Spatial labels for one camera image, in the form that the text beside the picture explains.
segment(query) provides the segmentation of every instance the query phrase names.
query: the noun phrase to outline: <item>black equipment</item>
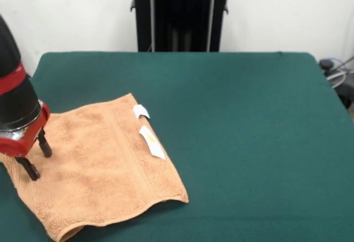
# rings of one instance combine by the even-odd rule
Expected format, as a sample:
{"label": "black equipment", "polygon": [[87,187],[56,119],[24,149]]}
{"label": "black equipment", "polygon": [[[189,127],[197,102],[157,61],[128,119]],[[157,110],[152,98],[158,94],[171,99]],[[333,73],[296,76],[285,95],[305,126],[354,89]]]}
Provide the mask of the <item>black equipment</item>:
{"label": "black equipment", "polygon": [[134,0],[139,52],[217,52],[226,0]]}

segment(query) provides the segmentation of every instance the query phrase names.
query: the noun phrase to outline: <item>white wall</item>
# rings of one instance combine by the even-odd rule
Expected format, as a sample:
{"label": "white wall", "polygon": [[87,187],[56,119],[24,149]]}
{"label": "white wall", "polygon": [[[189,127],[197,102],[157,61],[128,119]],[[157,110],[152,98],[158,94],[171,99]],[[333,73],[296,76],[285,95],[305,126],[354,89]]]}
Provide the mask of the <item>white wall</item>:
{"label": "white wall", "polygon": [[[0,0],[32,74],[48,51],[136,51],[131,0]],[[354,54],[354,0],[228,0],[222,51]]]}

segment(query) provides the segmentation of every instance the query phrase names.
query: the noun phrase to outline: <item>orange towel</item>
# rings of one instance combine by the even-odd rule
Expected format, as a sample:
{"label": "orange towel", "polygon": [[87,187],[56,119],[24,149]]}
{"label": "orange towel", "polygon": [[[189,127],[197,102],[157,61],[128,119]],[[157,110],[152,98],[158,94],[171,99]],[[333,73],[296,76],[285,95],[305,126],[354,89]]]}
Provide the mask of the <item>orange towel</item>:
{"label": "orange towel", "polygon": [[187,203],[183,183],[168,158],[151,155],[129,94],[110,102],[52,114],[45,127],[53,156],[36,145],[28,159],[41,178],[31,181],[14,159],[0,155],[18,195],[55,241],[85,225],[106,226],[136,217],[165,200]]}

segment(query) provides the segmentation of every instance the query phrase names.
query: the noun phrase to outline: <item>green tablecloth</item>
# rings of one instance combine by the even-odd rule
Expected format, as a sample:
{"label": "green tablecloth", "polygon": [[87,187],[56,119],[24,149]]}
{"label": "green tablecloth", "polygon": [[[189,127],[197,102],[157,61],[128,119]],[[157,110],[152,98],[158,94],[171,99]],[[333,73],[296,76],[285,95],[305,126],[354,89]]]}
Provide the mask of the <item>green tablecloth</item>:
{"label": "green tablecloth", "polygon": [[[308,54],[45,54],[33,84],[52,112],[132,92],[190,196],[71,241],[354,241],[354,127]],[[48,241],[0,173],[2,241]]]}

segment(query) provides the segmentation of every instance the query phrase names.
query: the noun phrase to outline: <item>paper label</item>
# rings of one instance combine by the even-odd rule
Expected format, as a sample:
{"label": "paper label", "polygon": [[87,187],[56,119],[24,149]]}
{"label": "paper label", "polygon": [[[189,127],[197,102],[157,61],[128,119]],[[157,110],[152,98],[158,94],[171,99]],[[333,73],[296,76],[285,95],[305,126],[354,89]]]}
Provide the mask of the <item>paper label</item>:
{"label": "paper label", "polygon": [[134,105],[133,111],[135,114],[135,117],[138,119],[140,116],[145,116],[148,119],[150,118],[148,111],[145,109],[144,106],[142,105]]}
{"label": "paper label", "polygon": [[139,131],[139,134],[141,134],[146,140],[146,143],[148,144],[148,147],[150,149],[150,153],[153,156],[166,160],[165,153],[162,150],[160,143],[147,126],[142,126]]}

